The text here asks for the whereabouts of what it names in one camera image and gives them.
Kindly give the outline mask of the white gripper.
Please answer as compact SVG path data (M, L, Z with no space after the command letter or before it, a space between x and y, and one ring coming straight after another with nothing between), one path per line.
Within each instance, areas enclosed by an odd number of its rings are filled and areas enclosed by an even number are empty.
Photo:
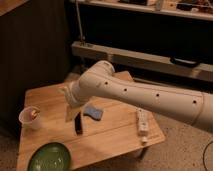
M59 91L64 95L66 102L69 104L66 110L65 121L69 122L76 118L79 113L79 106L86 103L85 100L79 100L74 94L73 86L74 82L71 82L65 86L59 88Z

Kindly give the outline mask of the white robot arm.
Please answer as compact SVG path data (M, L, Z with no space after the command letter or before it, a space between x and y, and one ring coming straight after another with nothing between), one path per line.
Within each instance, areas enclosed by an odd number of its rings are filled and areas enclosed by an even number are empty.
M213 94L136 83L114 76L113 65L101 60L76 81L61 88L74 119L92 96L118 100L213 134Z

